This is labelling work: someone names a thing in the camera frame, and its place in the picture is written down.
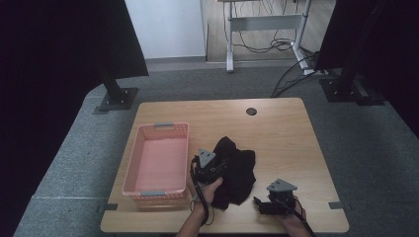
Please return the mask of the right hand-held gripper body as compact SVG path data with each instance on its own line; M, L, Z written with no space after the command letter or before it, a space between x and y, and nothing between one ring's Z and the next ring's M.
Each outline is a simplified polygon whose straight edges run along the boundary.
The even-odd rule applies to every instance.
M289 215L295 208L293 191L297 187L282 180L277 179L267 187L269 191L268 214L269 215Z

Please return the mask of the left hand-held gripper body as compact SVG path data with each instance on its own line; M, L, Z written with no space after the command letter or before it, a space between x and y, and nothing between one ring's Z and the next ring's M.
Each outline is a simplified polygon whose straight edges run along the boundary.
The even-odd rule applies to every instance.
M192 160L191 178L195 183L211 184L224 176L226 168L226 160L219 160L215 153L200 148Z

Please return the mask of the black cloth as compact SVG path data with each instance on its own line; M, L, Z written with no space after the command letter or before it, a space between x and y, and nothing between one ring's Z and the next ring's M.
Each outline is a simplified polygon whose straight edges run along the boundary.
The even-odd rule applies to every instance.
M248 199L256 178L253 172L256 163L254 150L240 150L227 136L215 146L214 166L225 162L222 184L216 189L212 206L226 210L233 203L240 205Z

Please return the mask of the pink plastic basket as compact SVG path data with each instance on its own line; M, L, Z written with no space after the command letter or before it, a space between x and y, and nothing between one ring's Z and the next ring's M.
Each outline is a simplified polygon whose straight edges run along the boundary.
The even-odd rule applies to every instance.
M136 202L185 198L188 152L186 122L141 125L130 152L122 193Z

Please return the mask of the person's left hand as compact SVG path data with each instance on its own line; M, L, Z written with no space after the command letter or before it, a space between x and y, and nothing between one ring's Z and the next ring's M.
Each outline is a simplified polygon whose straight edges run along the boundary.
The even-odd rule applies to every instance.
M193 212L204 212L204 203L211 205L215 191L222 185L222 183L223 178L217 178L212 184L206 185L204 188L202 188L204 200L200 200L198 198L194 201Z

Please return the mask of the person's right hand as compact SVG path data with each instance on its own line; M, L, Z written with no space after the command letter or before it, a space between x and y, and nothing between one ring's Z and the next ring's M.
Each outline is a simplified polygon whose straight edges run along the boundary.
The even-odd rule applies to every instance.
M300 204L297 196L294 196L294 199L296 201L294 210L306 220L305 209ZM311 237L309 231L306 229L302 221L298 219L298 217L296 217L293 213L286 216L276 216L276 219L283 225L284 229L290 237Z

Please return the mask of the black metal stand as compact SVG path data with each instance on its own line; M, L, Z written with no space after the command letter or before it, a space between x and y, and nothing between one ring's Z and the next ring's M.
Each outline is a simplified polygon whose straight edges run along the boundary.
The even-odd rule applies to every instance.
M103 85L107 90L102 103L96 108L98 113L108 111L129 110L138 92L137 88L121 88L116 79L113 79L105 70L99 72Z
M357 79L370 38L387 0L336 0L315 64L317 70L340 69L335 79L321 79L329 102L382 105L383 97L365 79Z

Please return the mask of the black curtain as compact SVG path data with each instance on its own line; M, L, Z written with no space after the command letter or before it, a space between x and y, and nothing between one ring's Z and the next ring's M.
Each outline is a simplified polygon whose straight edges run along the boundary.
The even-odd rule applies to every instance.
M0 0L0 237L12 237L86 95L147 72L127 0Z
M359 74L419 137L419 0L387 0L370 43Z

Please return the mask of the white desk frame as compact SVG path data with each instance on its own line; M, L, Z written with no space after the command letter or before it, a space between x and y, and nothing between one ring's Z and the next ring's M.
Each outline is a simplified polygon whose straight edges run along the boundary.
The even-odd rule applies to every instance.
M251 16L234 17L233 6L236 2L251 2L255 0L216 0L227 5L228 13L223 15L226 21L226 72L234 71L233 41L234 32L252 31L272 31L272 30L296 30L295 40L291 42L293 54L304 75L314 73L309 66L307 56L302 52L300 44L309 16L312 0L305 0L305 5L301 13L292 15L271 15L271 16Z

